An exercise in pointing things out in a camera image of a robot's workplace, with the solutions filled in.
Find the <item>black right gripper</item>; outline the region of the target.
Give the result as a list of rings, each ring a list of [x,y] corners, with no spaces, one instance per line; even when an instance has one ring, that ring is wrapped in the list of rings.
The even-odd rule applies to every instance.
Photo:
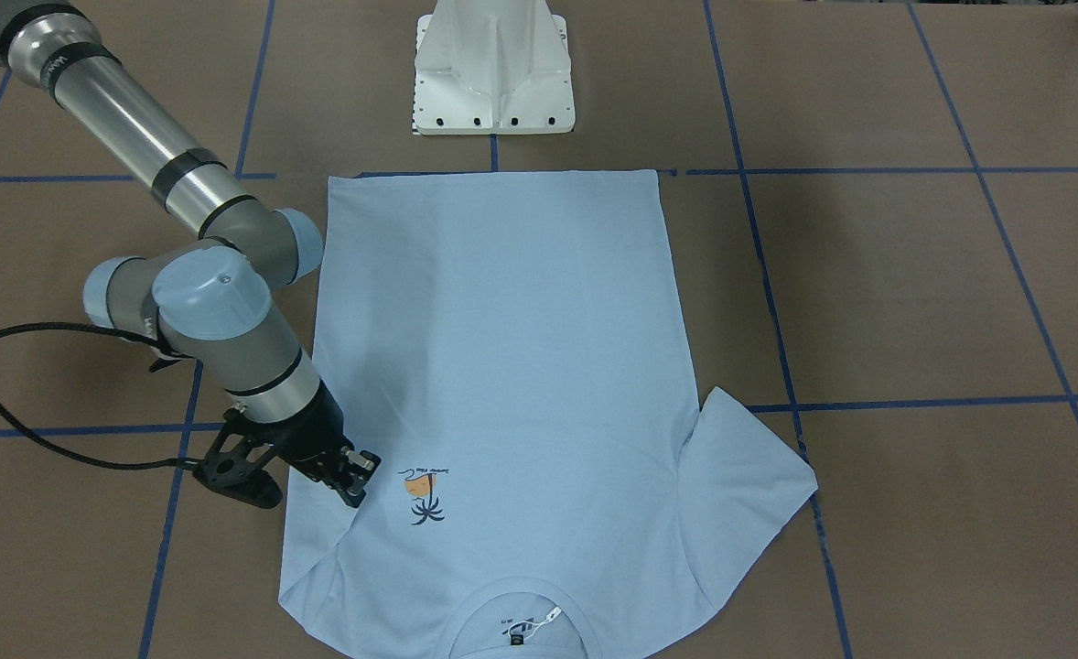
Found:
[[[264,425],[278,456],[302,476],[338,493],[351,509],[367,498],[369,477],[381,467],[381,456],[356,450],[343,433],[337,401],[324,384],[295,416]]]

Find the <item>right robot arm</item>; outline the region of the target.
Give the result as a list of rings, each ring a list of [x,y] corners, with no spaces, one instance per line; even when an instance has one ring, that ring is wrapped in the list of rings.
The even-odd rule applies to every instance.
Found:
[[[79,332],[140,343],[154,370],[195,362],[229,399],[204,454],[97,459],[57,445],[6,409],[25,438],[88,466],[184,470],[208,489],[260,509],[284,498],[278,459],[359,508],[379,456],[346,437],[337,400],[275,293],[316,272],[321,230],[293,209],[271,209],[215,151],[164,109],[70,1],[0,1],[0,70],[45,93],[128,171],[158,214],[176,223],[158,253],[122,255],[91,270],[81,291],[87,320],[20,324],[0,340]]]

